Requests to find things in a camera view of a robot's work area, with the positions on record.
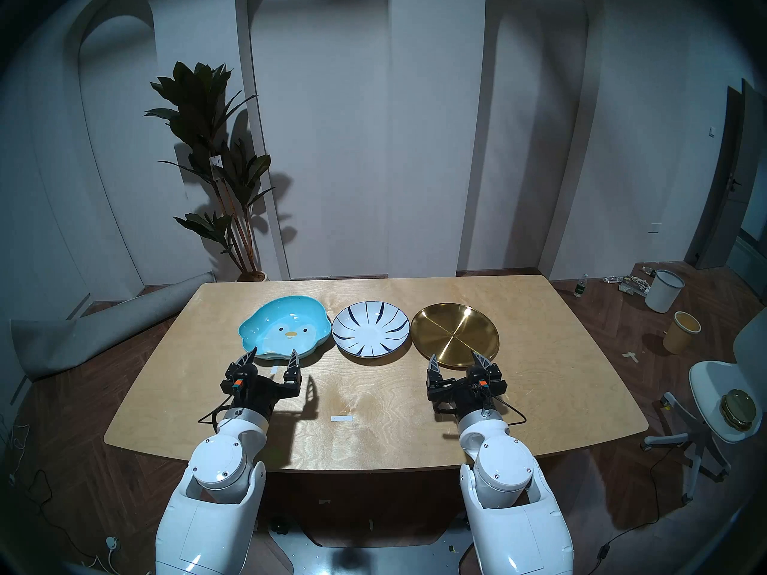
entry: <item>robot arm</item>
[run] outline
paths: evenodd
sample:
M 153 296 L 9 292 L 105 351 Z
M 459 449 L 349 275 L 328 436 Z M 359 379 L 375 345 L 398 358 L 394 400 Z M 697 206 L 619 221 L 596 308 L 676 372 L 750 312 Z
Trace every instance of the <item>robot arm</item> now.
M 474 360 L 465 378 L 443 379 L 432 356 L 426 392 L 435 412 L 456 414 L 459 442 L 474 461 L 461 466 L 460 486 L 479 567 L 483 575 L 571 574 L 570 532 L 552 490 L 493 407 L 506 383 L 497 365 L 476 353 Z M 529 503 L 514 506 L 524 491 Z
M 170 496 L 155 540 L 157 575 L 236 575 L 245 564 L 266 480 L 263 461 L 253 461 L 266 444 L 274 404 L 301 390 L 295 350 L 282 383 L 259 375 L 254 356 L 229 365 L 221 389 L 234 401 Z

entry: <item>white bucket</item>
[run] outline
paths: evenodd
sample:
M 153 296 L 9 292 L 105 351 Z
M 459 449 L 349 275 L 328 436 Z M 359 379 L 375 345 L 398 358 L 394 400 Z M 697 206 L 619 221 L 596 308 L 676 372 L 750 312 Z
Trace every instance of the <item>white bucket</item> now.
M 684 288 L 682 278 L 672 271 L 658 270 L 644 302 L 653 311 L 665 313 L 674 304 L 677 294 L 682 288 Z

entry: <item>white plate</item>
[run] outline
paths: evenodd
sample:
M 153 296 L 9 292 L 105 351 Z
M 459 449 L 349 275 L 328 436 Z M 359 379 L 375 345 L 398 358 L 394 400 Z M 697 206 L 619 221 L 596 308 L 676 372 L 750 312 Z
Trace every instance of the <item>white plate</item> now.
M 336 315 L 332 333 L 344 352 L 360 358 L 377 358 L 405 344 L 410 322 L 393 304 L 363 301 Z

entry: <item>plant stem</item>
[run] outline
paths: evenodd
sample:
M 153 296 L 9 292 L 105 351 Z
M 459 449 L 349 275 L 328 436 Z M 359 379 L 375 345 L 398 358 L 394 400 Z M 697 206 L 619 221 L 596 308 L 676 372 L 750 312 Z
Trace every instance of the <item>plant stem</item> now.
M 213 191 L 215 193 L 215 197 L 217 197 L 218 200 L 219 200 L 219 205 L 221 206 L 222 214 L 226 214 L 227 213 L 226 212 L 226 206 L 224 205 L 224 200 L 221 197 L 221 190 L 219 189 L 219 186 L 218 186 L 218 182 L 222 181 L 222 179 L 215 178 L 215 171 L 213 169 L 214 169 L 214 165 L 211 163 L 211 165 L 210 165 L 210 176 L 213 179 L 213 184 L 212 184 Z M 240 229 L 239 222 L 238 222 L 238 219 L 237 219 L 237 209 L 235 208 L 234 204 L 232 203 L 232 196 L 229 195 L 229 190 L 226 188 L 226 181 L 222 181 L 222 182 L 224 184 L 224 189 L 226 189 L 226 195 L 229 198 L 229 203 L 232 204 L 232 217 L 233 217 L 235 223 L 237 224 L 237 230 L 239 231 L 240 236 L 242 236 L 242 229 Z M 232 233 L 232 245 L 234 245 L 234 249 L 235 249 L 235 252 L 237 254 L 237 257 L 239 258 L 239 260 L 241 262 L 241 266 L 238 265 L 237 267 L 239 267 L 240 271 L 243 274 L 245 274 L 245 273 L 247 273 L 247 270 L 246 270 L 247 266 L 245 265 L 245 262 L 242 259 L 242 252 L 240 251 L 239 243 L 237 242 L 237 239 L 235 238 L 233 233 Z
M 237 240 L 235 239 L 234 233 L 232 232 L 232 226 L 229 226 L 229 238 L 235 247 L 235 252 L 237 253 L 237 257 L 239 258 L 240 263 L 237 263 L 237 260 L 234 259 L 234 256 L 231 253 L 229 253 L 229 257 L 232 258 L 232 261 L 234 261 L 235 265 L 240 270 L 240 273 L 247 274 L 247 271 L 245 270 L 245 261 L 242 259 L 242 253 L 240 253 L 239 247 L 237 246 Z
M 251 247 L 254 248 L 255 247 L 255 243 L 253 241 L 253 229 L 250 226 L 250 208 L 248 208 L 248 206 L 243 208 L 242 209 L 242 214 L 245 216 L 245 229 L 248 232 L 248 240 L 250 241 Z M 253 251 L 253 260 L 255 260 L 255 250 L 252 249 L 252 251 Z
M 224 182 L 224 191 L 226 192 L 226 197 L 229 199 L 229 205 L 232 207 L 232 215 L 234 216 L 235 225 L 237 226 L 237 232 L 240 234 L 242 244 L 245 246 L 245 253 L 248 254 L 248 261 L 250 261 L 253 271 L 258 271 L 258 269 L 255 267 L 255 260 L 253 259 L 252 244 L 248 244 L 247 240 L 245 239 L 245 233 L 242 232 L 242 226 L 240 225 L 239 217 L 237 215 L 237 208 L 235 208 L 235 203 L 232 201 L 232 196 L 229 195 L 229 187 L 226 186 L 226 181 Z

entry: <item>yellow cup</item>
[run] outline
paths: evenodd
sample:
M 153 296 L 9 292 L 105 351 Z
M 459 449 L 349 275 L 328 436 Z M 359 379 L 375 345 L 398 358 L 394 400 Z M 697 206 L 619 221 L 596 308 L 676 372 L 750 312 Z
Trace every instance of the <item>yellow cup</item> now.
M 700 333 L 700 323 L 689 313 L 677 311 L 674 314 L 674 322 L 663 338 L 663 348 L 672 354 L 679 354 L 687 348 L 695 334 Z

